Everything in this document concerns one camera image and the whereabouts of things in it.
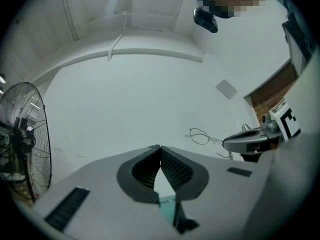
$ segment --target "air vent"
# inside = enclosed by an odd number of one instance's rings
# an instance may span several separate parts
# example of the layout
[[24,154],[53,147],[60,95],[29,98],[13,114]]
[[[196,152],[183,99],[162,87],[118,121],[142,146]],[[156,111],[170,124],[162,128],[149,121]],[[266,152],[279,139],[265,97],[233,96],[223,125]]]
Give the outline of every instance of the air vent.
[[244,170],[244,169],[235,168],[235,167],[230,167],[227,171],[230,173],[238,174],[245,177],[250,177],[250,175],[252,174],[251,170]]
[[87,189],[76,187],[46,217],[45,221],[55,229],[63,231],[89,193]]

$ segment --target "wire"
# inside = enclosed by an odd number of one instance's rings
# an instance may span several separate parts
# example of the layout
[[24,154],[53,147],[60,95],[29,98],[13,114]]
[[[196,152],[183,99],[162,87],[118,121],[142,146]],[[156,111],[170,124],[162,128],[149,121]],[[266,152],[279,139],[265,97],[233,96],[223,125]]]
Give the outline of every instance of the wire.
[[[212,141],[213,144],[218,143],[218,144],[220,144],[221,146],[223,146],[223,141],[222,141],[222,140],[219,140],[219,139],[217,139],[217,138],[214,138],[214,137],[209,136],[209,135],[208,135],[205,131],[203,131],[203,130],[200,130],[200,129],[198,129],[198,128],[190,128],[189,130],[190,130],[189,135],[185,135],[185,136],[186,136],[187,138],[191,138],[191,140],[192,140],[194,143],[197,143],[198,145],[204,146],[204,145],[208,144],[210,141]],[[198,131],[200,131],[200,132],[202,132],[202,133],[191,134],[191,131],[192,131],[192,130],[198,130]],[[198,136],[198,135],[205,136],[206,138],[208,138],[208,141],[207,141],[205,144],[201,144],[201,143],[196,142],[195,140],[192,139],[192,137]],[[223,155],[219,154],[217,151],[216,151],[216,153],[217,153],[220,157],[227,158],[227,159],[230,158],[230,156],[231,156],[230,153],[229,153],[228,156],[223,156]]]

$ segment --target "white ceiling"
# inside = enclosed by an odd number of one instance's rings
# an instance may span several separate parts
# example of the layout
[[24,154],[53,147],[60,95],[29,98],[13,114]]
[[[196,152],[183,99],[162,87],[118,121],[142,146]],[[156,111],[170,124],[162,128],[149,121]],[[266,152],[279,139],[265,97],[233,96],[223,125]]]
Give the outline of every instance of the white ceiling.
[[21,82],[50,53],[91,35],[123,29],[168,29],[191,36],[191,0],[28,0],[1,44],[0,71],[8,85]]

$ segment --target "electric fan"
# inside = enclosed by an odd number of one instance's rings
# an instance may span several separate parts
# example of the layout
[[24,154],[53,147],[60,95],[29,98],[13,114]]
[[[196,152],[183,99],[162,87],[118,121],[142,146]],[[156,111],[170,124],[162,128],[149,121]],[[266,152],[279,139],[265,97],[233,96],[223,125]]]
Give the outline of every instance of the electric fan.
[[45,106],[37,88],[18,83],[0,99],[0,178],[33,202],[50,186],[51,149]]

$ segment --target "ceiling light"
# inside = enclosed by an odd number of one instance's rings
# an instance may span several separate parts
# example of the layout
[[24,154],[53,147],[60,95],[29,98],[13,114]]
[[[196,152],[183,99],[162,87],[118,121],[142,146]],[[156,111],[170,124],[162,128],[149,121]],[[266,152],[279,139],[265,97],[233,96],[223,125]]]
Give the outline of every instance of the ceiling light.
[[5,84],[6,83],[6,76],[4,73],[0,73],[0,82]]
[[30,102],[31,105],[35,106],[37,109],[40,109],[40,107],[36,106],[35,104],[33,104],[32,102]]

